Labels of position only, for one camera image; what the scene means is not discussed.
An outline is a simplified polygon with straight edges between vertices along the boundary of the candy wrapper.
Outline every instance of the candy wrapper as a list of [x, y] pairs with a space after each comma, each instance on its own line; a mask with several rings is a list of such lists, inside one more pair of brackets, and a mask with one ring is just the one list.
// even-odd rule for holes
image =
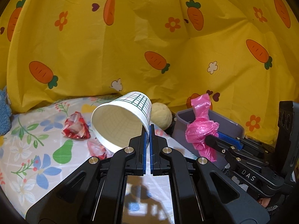
[[211, 162], [215, 162], [217, 160], [216, 151], [204, 142], [207, 135], [218, 137], [217, 129], [219, 123], [210, 120], [208, 115], [211, 105], [210, 97], [208, 94], [204, 94], [196, 99], [191, 99], [191, 105], [195, 114], [195, 120], [187, 126], [186, 140], [188, 143], [193, 144], [201, 156], [206, 157]]
[[82, 114], [77, 111], [66, 119], [62, 133], [71, 139], [90, 138], [88, 125], [85, 123]]
[[87, 147], [90, 156], [96, 156], [101, 160], [113, 156], [113, 153], [105, 148], [96, 138], [89, 139], [87, 141]]

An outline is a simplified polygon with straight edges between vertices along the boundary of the paper cup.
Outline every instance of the paper cup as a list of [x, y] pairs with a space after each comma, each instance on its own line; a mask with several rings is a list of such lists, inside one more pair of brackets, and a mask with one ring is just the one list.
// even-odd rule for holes
[[127, 147], [130, 139], [141, 135], [142, 125], [149, 134], [152, 103], [143, 93], [131, 92], [98, 106], [91, 125], [96, 138], [112, 152]]

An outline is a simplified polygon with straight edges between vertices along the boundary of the blue gripper pad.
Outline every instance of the blue gripper pad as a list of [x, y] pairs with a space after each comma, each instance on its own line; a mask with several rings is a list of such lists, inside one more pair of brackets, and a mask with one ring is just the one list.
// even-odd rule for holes
[[153, 153], [152, 153], [152, 126], [149, 126], [149, 156], [150, 156], [150, 173], [153, 171]]
[[243, 146], [241, 145], [240, 141], [235, 139], [235, 138], [232, 138], [226, 134], [223, 134], [221, 132], [218, 131], [218, 138], [220, 140], [223, 140], [229, 144], [232, 144], [234, 147], [236, 147], [238, 150], [242, 150]]
[[147, 169], [147, 142], [148, 142], [148, 137], [147, 137], [147, 133], [145, 132], [144, 146], [143, 146], [143, 174], [145, 174]]

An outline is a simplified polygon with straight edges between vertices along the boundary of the grid pattern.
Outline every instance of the grid pattern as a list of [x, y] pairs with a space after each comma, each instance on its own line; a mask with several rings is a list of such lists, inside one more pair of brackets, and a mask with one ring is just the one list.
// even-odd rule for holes
[[150, 113], [152, 110], [152, 106], [151, 106], [151, 102], [144, 94], [141, 94], [138, 92], [132, 92], [132, 93], [126, 94], [125, 96], [123, 96], [119, 99], [116, 99], [115, 101], [124, 101], [124, 102], [128, 102], [132, 105], [135, 105], [145, 115], [145, 117], [147, 119], [147, 123], [148, 124], [150, 123]]

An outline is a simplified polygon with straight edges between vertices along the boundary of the gray plastic bin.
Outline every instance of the gray plastic bin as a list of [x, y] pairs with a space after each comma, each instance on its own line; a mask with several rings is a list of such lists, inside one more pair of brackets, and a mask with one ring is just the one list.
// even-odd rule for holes
[[[219, 123], [219, 128], [218, 128], [219, 132], [222, 132], [233, 138], [244, 137], [244, 128], [241, 125], [231, 121], [230, 119], [212, 110], [209, 110], [208, 115], [210, 120]], [[171, 137], [174, 138], [178, 143], [180, 143], [187, 150], [192, 152], [195, 156], [200, 157], [198, 150], [194, 149], [193, 145], [191, 143], [188, 143], [185, 138], [187, 125], [192, 123], [194, 120], [195, 120], [195, 115], [192, 108], [177, 112], [176, 123]], [[217, 161], [214, 162], [214, 164], [219, 169], [222, 170], [227, 164], [227, 161], [224, 159], [224, 155], [217, 152]]]

